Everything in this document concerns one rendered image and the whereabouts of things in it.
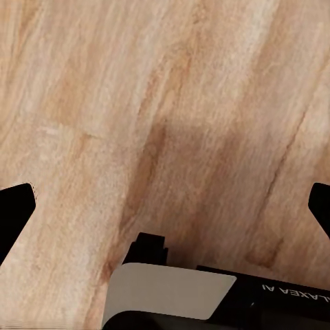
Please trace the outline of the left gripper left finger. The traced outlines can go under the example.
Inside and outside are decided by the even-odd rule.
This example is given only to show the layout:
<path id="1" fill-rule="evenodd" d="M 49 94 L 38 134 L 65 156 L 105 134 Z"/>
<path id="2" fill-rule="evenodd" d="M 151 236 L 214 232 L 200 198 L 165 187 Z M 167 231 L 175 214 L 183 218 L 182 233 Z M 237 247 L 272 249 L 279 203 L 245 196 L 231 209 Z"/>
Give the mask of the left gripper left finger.
<path id="1" fill-rule="evenodd" d="M 0 266 L 35 209 L 30 183 L 0 190 Z"/>

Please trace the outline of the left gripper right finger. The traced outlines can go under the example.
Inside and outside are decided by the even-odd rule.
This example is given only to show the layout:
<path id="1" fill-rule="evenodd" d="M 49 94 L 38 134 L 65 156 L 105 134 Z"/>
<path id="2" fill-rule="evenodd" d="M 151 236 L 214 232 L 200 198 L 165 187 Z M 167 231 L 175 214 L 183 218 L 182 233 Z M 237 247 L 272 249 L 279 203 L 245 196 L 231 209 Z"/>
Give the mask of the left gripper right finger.
<path id="1" fill-rule="evenodd" d="M 308 206 L 330 238 L 330 185 L 316 182 L 311 188 Z"/>

